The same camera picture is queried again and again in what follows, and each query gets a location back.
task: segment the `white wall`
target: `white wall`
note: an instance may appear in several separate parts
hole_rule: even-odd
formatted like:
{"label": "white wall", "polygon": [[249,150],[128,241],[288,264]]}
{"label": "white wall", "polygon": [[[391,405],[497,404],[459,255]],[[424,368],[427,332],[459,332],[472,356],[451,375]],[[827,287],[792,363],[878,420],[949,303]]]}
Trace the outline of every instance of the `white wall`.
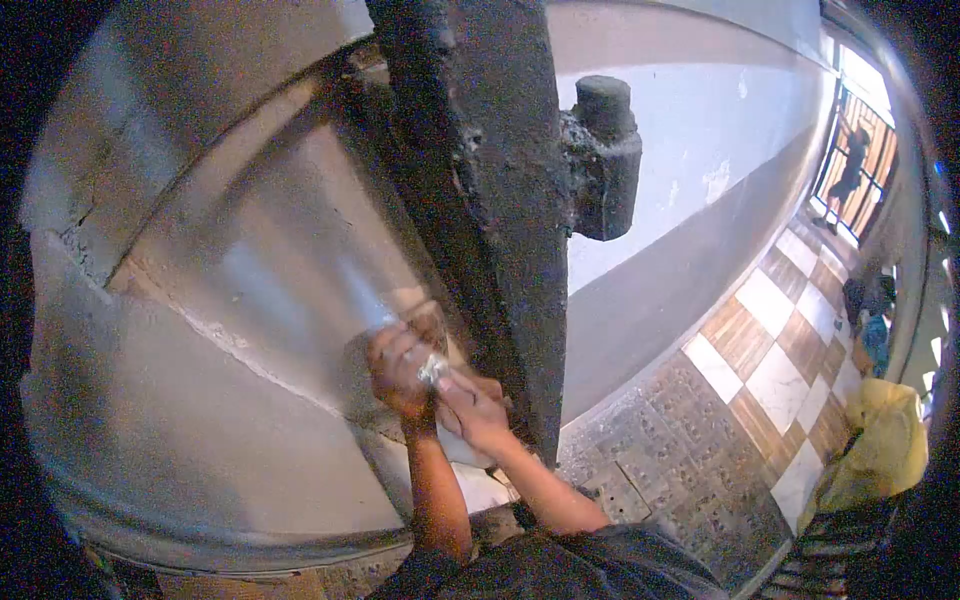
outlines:
{"label": "white wall", "polygon": [[815,60],[822,56],[820,3],[817,0],[659,0],[659,2],[726,19],[775,39]]}
{"label": "white wall", "polygon": [[832,94],[810,60],[715,19],[595,3],[551,5],[547,14],[561,108],[576,102],[580,77],[617,77],[631,86],[643,138],[633,226],[610,242],[573,236],[571,295],[775,156]]}

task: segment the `person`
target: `person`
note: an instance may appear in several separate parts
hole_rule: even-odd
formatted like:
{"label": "person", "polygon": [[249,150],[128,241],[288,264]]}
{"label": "person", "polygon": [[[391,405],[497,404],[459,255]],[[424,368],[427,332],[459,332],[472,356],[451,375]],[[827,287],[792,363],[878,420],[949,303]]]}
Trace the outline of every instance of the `person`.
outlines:
{"label": "person", "polygon": [[892,302],[886,302],[874,304],[868,309],[870,318],[863,325],[853,353],[854,363],[865,377],[882,379],[887,374],[890,366],[890,328],[887,320],[893,318],[893,306]]}
{"label": "person", "polygon": [[[844,166],[843,173],[840,175],[840,181],[827,190],[827,213],[824,217],[814,219],[814,223],[820,227],[826,227],[833,235],[837,234],[837,222],[840,221],[840,207],[847,202],[847,198],[857,187],[860,186],[860,167],[863,166],[863,160],[867,155],[867,149],[870,148],[870,135],[862,126],[856,132],[852,130],[847,117],[842,111],[837,111],[839,117],[838,124],[841,131],[847,135],[847,164]],[[827,217],[830,212],[837,216],[834,222],[828,222]]]}
{"label": "person", "polygon": [[[400,417],[410,459],[414,547],[368,598],[726,598],[709,570],[655,525],[613,525],[493,417],[491,379],[451,371],[428,389],[417,378],[433,351],[405,324],[376,333],[373,390]],[[471,561],[467,504],[437,439],[437,410],[492,457],[536,518],[532,530]]]}

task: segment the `white floor tile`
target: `white floor tile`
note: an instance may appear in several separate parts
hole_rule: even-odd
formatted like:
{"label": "white floor tile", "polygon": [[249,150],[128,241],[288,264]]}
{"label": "white floor tile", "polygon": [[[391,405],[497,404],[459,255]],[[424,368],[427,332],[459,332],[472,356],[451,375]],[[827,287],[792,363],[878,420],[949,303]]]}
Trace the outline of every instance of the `white floor tile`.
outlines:
{"label": "white floor tile", "polygon": [[863,377],[860,376],[860,371],[856,369],[850,356],[848,356],[843,359],[840,372],[837,374],[837,380],[833,382],[833,395],[837,396],[841,404],[847,406],[847,397],[856,394],[862,381]]}
{"label": "white floor tile", "polygon": [[817,254],[790,229],[783,230],[783,234],[777,240],[777,248],[806,276],[810,276],[813,268],[817,266]]}
{"label": "white floor tile", "polygon": [[776,343],[750,375],[747,389],[781,434],[790,428],[810,392],[804,376]]}
{"label": "white floor tile", "polygon": [[793,302],[760,269],[747,277],[735,296],[775,339],[793,313]]}
{"label": "white floor tile", "polygon": [[833,306],[830,305],[829,301],[820,290],[817,289],[817,286],[813,285],[812,281],[806,283],[804,292],[800,295],[800,299],[797,300],[797,310],[799,310],[800,314],[804,315],[810,324],[813,325],[813,328],[817,330],[824,344],[829,346],[830,340],[833,339],[833,332],[836,331],[836,328],[833,326],[836,312],[833,311]]}
{"label": "white floor tile", "polygon": [[736,393],[740,391],[743,382],[736,376],[727,361],[717,352],[713,344],[702,333],[686,343],[684,354],[690,362],[704,375],[704,378],[713,387],[725,404],[730,404]]}
{"label": "white floor tile", "polygon": [[797,456],[793,457],[790,466],[783,472],[783,476],[770,490],[770,494],[777,500],[783,518],[790,524],[794,535],[797,534],[797,517],[804,511],[806,500],[813,492],[813,488],[823,472],[824,465],[820,456],[813,449],[810,440],[804,440]]}
{"label": "white floor tile", "polygon": [[800,407],[800,412],[797,413],[797,422],[804,429],[804,433],[809,435],[810,430],[813,429],[817,417],[820,417],[821,409],[827,403],[829,394],[830,386],[821,375],[817,375],[813,385],[810,386],[809,394],[806,395],[804,405]]}
{"label": "white floor tile", "polygon": [[826,245],[820,249],[820,259],[824,261],[827,268],[833,271],[833,274],[836,275],[840,281],[847,280],[849,277],[847,275],[847,269],[843,266],[843,263],[840,262],[840,259],[837,258],[837,255],[831,252]]}
{"label": "white floor tile", "polygon": [[847,321],[847,317],[844,315],[837,315],[837,319],[842,322],[840,330],[834,333],[833,335],[840,341],[840,344],[847,349],[847,355],[853,351],[853,338],[850,336],[850,322]]}

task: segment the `wood-pattern floor tile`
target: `wood-pattern floor tile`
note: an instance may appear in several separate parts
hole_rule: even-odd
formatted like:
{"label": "wood-pattern floor tile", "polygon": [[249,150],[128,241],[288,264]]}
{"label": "wood-pattern floor tile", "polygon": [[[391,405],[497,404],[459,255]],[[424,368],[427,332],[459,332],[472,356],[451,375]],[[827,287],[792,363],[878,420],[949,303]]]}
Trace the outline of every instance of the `wood-pattern floor tile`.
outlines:
{"label": "wood-pattern floor tile", "polygon": [[831,388],[833,384],[836,383],[837,374],[840,373],[840,366],[843,365],[843,359],[846,357],[847,349],[844,348],[836,336],[833,336],[833,339],[830,340],[830,345],[827,347],[827,353],[824,355],[824,365],[820,369],[820,374]]}
{"label": "wood-pattern floor tile", "polygon": [[777,284],[777,287],[794,304],[800,299],[806,286],[806,276],[793,261],[787,258],[786,254],[779,248],[773,246],[770,251],[760,260],[758,268]]}
{"label": "wood-pattern floor tile", "polygon": [[780,446],[776,448],[773,455],[767,461],[778,477],[782,476],[786,468],[790,465],[793,457],[797,456],[800,446],[804,443],[806,434],[801,425],[794,420],[790,428],[783,434]]}
{"label": "wood-pattern floor tile", "polygon": [[823,260],[817,261],[817,266],[813,268],[810,274],[810,281],[824,295],[824,298],[833,307],[833,310],[840,312],[843,308],[843,281],[841,281]]}
{"label": "wood-pattern floor tile", "polygon": [[777,343],[804,377],[806,384],[813,385],[824,365],[827,345],[799,310],[794,309]]}
{"label": "wood-pattern floor tile", "polygon": [[777,426],[767,417],[766,411],[746,386],[730,402],[733,416],[746,430],[763,460],[768,460],[781,444]]}
{"label": "wood-pattern floor tile", "polygon": [[826,464],[833,454],[843,451],[850,434],[847,413],[840,400],[831,392],[820,411],[820,417],[810,430],[810,443],[820,455],[820,460]]}
{"label": "wood-pattern floor tile", "polygon": [[750,378],[774,344],[773,337],[760,321],[733,297],[707,321],[701,333],[723,356],[740,381]]}

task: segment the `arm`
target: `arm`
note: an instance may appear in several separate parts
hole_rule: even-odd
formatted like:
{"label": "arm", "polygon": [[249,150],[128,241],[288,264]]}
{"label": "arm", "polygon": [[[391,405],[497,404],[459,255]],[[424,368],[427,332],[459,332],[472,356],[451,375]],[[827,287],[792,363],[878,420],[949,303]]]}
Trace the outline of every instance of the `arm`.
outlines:
{"label": "arm", "polygon": [[467,503],[437,440],[434,404],[416,376],[429,353],[405,325],[380,331],[368,356],[373,390],[400,416],[414,496],[414,545],[466,564],[472,547]]}
{"label": "arm", "polygon": [[847,121],[847,116],[843,113],[843,110],[840,109],[840,105],[837,105],[837,124],[840,126],[840,129],[843,130],[845,135],[850,135],[853,132],[853,128],[850,126],[850,123]]}
{"label": "arm", "polygon": [[429,429],[407,424],[403,434],[414,493],[414,545],[443,550],[466,564],[472,548],[467,502],[437,440],[437,424],[432,421]]}
{"label": "arm", "polygon": [[600,507],[530,455],[506,426],[485,417],[483,405],[490,399],[468,377],[455,372],[438,387],[467,443],[494,458],[543,526],[555,534],[574,534],[610,525]]}

